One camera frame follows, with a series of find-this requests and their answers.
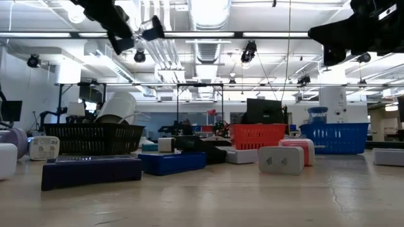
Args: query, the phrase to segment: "metal frame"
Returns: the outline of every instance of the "metal frame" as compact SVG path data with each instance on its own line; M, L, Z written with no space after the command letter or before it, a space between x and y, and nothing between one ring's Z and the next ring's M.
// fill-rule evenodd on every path
M193 86L195 88L204 88L207 86L219 86L222 88L222 119L225 117L225 109L224 109L224 85L220 83L196 83L196 84L187 84L187 83L179 83L177 84L177 122L179 123L179 88L182 86Z
M102 94L102 103L105 103L105 100L107 98L107 84L106 83L76 83L76 84L61 84L61 83L56 83L56 86L59 86L59 99L57 101L57 111L59 111L62 108L62 96L72 87L72 86L98 86L102 85L103 88L103 94ZM61 116L57 116L57 123L59 124L61 121Z
M241 32L241 31L165 31L166 39L267 39L267 40L311 40L307 32ZM108 39L106 32L25 32L25 31L3 31L0 38L8 39Z

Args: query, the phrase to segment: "concrete floor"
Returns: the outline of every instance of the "concrete floor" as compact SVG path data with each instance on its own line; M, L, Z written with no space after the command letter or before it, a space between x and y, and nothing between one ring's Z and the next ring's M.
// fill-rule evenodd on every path
M0 182L0 226L403 226L404 168L317 156L298 177L213 165L142 181L40 191L42 162Z

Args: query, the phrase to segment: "ceiling light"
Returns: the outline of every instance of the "ceiling light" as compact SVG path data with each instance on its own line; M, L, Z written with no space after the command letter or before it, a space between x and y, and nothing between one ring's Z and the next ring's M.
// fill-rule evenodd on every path
M386 107L384 108L384 110L387 111L387 112L397 111L397 110L398 110L398 106L396 106L396 105L386 106Z
M165 37L233 37L234 32L165 32Z
M262 38L308 38L307 32L244 32L243 37L262 37Z
M186 44L231 44L229 40L185 40Z
M67 32L0 32L0 38L69 38Z
M107 34L105 32L82 32L78 35L83 38L107 38Z

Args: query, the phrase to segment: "navy blue box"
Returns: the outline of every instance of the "navy blue box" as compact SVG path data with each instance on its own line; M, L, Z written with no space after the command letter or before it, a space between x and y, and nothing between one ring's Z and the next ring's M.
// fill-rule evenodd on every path
M191 170L199 170L206 166L204 152L186 154L139 154L143 171L152 175L170 175Z
M60 156L42 168L41 189L141 180L141 174L141 160L130 155Z

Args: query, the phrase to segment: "air duct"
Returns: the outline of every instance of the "air duct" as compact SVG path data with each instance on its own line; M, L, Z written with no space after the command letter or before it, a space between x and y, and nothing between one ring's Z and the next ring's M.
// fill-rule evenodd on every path
M189 18L195 31L222 31L229 22L232 0L187 0ZM220 44L195 44L195 63L214 64L220 56ZM201 79L213 81L217 75L218 66L195 66L196 75ZM211 98L213 94L206 94L198 89L201 98Z

